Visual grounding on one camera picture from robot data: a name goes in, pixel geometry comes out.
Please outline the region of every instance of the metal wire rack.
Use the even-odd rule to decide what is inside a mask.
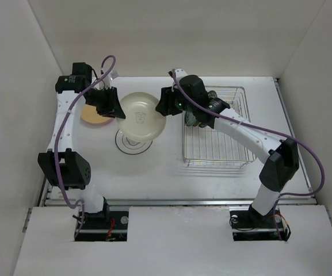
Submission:
[[[243,87],[206,86],[207,91],[214,90],[242,117],[250,121],[246,95]],[[187,165],[225,165],[244,166],[255,160],[255,155],[224,133],[210,127],[185,125],[185,113],[182,116],[182,157]]]

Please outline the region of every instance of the white plate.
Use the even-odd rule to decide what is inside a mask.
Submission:
[[[122,133],[138,142],[157,138],[166,126],[166,117],[155,111],[158,102],[153,95],[144,92],[126,95],[120,101],[126,119],[117,118]]]

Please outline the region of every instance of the beige wall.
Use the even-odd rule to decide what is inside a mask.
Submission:
[[[0,276],[12,273],[43,174],[60,74],[26,0],[0,0]]]
[[[280,76],[324,0],[29,0],[65,73],[110,53],[124,76]]]
[[[298,138],[318,153],[326,186],[318,195],[332,217],[332,0],[326,0],[280,79],[285,104]],[[303,158],[311,183],[319,183],[313,159]]]

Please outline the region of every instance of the wall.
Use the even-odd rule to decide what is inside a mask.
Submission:
[[[326,170],[318,195],[332,217],[332,0],[326,0],[280,79],[284,101],[298,138],[313,147]],[[303,158],[313,186],[319,183],[315,162]]]
[[[280,76],[324,0],[29,1],[65,73],[112,53],[124,76]]]
[[[0,275],[12,273],[43,179],[37,154],[54,124],[60,69],[25,0],[0,0]]]

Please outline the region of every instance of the dish rack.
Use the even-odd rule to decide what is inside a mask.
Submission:
[[[250,121],[246,95],[243,87],[206,86],[227,102],[242,117]],[[189,165],[244,166],[255,160],[255,155],[246,147],[210,127],[186,126],[182,116],[182,158]]]

